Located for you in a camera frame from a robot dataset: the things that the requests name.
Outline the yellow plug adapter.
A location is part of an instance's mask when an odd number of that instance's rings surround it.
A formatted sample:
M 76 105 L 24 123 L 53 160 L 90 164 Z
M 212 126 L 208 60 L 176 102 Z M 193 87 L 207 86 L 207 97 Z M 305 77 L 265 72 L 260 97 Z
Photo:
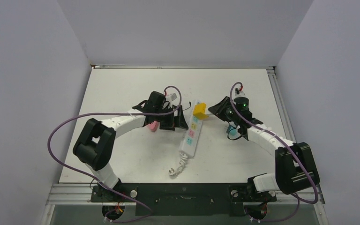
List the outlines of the yellow plug adapter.
M 205 120 L 209 118 L 209 115 L 205 113 L 206 111 L 206 104 L 199 103 L 194 106 L 193 116 L 196 117 L 198 120 Z

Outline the pink triangular plug adapter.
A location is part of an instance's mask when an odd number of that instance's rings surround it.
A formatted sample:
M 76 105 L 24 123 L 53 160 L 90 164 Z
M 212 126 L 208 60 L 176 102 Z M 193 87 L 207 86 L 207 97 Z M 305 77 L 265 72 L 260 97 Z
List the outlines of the pink triangular plug adapter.
M 156 132 L 159 128 L 159 122 L 154 121 L 151 124 L 148 125 L 148 128 L 150 129 L 151 132 Z

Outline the white power strip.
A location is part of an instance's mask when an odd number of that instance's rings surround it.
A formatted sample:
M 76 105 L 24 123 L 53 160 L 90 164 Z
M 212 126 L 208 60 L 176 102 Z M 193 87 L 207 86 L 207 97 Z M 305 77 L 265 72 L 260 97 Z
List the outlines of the white power strip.
M 200 103 L 201 101 L 196 99 L 191 105 L 187 116 L 188 130 L 183 135 L 183 140 L 180 142 L 179 146 L 179 152 L 186 154 L 188 158 L 193 158 L 195 156 L 199 134 L 203 125 L 203 121 L 193 115 L 195 106 Z

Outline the teal plug adapter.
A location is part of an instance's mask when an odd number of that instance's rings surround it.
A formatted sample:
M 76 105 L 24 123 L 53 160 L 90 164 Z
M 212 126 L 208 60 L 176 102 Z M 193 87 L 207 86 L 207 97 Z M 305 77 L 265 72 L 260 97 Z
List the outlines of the teal plug adapter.
M 226 133 L 227 133 L 227 138 L 231 140 L 234 140 L 239 137 L 239 133 L 237 129 L 231 125 L 227 127 Z

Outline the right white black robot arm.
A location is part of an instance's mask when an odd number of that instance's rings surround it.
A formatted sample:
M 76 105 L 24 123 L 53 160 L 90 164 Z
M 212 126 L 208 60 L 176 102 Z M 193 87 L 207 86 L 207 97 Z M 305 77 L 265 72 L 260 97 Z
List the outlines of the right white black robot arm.
M 265 192 L 281 191 L 293 194 L 307 188 L 316 189 L 320 178 L 310 146 L 305 142 L 287 140 L 253 117 L 249 110 L 249 99 L 225 97 L 218 104 L 208 108 L 220 120 L 237 128 L 240 136 L 251 141 L 275 160 L 275 171 L 248 179 L 252 184 L 246 188 L 247 197 L 259 200 Z

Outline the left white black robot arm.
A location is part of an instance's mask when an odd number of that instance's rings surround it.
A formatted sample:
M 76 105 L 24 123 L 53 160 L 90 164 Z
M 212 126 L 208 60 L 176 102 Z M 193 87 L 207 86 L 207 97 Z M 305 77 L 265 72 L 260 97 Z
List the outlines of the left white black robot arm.
M 120 179 L 109 164 L 116 138 L 153 122 L 158 122 L 161 130 L 188 129 L 182 106 L 172 102 L 171 97 L 153 91 L 147 100 L 133 106 L 125 115 L 106 120 L 91 118 L 85 123 L 73 154 L 105 184 L 102 194 L 108 201 L 114 202 L 121 195 L 117 186 Z

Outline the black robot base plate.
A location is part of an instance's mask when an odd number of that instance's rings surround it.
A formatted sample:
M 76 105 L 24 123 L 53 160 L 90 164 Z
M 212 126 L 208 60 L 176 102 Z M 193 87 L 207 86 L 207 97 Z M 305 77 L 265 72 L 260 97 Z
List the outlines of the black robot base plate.
M 100 185 L 92 189 L 91 202 L 103 211 L 135 209 L 136 216 L 243 216 L 245 209 L 259 212 L 277 198 L 252 190 L 251 183 L 123 183 L 115 194 Z

